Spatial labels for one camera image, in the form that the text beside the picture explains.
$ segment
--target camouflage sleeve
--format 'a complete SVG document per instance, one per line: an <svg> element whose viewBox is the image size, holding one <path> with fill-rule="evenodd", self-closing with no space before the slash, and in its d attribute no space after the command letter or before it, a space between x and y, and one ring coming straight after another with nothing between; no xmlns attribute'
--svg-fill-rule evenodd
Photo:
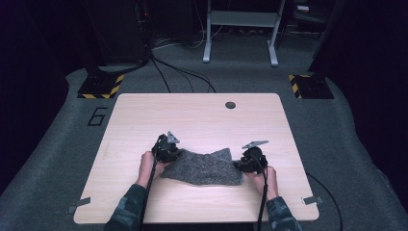
<svg viewBox="0 0 408 231"><path fill-rule="evenodd" d="M299 222L293 217L282 196L267 202L268 217L273 231L301 231Z"/></svg>
<svg viewBox="0 0 408 231"><path fill-rule="evenodd" d="M140 230L140 215L146 189L140 185L132 185L123 195L111 219L105 224L104 230Z"/></svg>

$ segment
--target round black hole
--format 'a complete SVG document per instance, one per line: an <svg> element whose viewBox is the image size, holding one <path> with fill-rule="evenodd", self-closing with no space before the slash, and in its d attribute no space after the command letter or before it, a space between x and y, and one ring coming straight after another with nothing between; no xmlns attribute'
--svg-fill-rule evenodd
<svg viewBox="0 0 408 231"><path fill-rule="evenodd" d="M231 101L229 101L229 102L227 102L227 103L225 104L225 107L226 107L227 109L235 109L236 106L237 106L237 105L236 105L234 102L231 102Z"/></svg>

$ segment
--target light wood table surface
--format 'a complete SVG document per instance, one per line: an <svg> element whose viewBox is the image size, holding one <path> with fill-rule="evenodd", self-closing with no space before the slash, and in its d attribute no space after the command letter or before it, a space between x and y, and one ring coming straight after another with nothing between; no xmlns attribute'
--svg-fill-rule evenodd
<svg viewBox="0 0 408 231"><path fill-rule="evenodd" d="M227 109L226 102L235 109ZM279 193L298 220L319 217L282 103L274 93L126 93L115 104L105 135L77 208L77 223L106 223L120 198L138 178L140 156L161 134L171 131L179 148L212 153L229 147L233 160L251 141L260 145L275 167ZM261 195L242 177L239 186L195 186L156 178L149 195L145 223L254 222Z"/></svg>

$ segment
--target gray cloth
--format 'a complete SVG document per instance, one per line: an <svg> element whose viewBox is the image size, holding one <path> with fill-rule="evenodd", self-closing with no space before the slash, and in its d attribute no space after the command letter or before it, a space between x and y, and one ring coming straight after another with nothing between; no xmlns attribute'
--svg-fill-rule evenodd
<svg viewBox="0 0 408 231"><path fill-rule="evenodd" d="M182 155L165 168L161 177L194 185L237 186L242 182L242 173L234 167L229 148L211 154L182 149Z"/></svg>

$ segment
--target person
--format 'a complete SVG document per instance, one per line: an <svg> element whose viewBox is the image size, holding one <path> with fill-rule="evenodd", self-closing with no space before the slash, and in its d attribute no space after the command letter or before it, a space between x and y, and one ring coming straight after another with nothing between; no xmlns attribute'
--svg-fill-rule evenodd
<svg viewBox="0 0 408 231"><path fill-rule="evenodd" d="M146 151L141 155L139 177L135 184L120 199L110 220L104 225L104 230L141 230L141 211L153 163L154 157L152 152ZM159 176L167 165L169 163L159 162L156 165L154 178ZM275 169L268 166L265 170L268 172L267 210L272 230L301 231L302 229L298 221L293 217L285 200L279 196ZM256 189L263 193L265 184L263 174L245 173L245 175L253 181Z"/></svg>

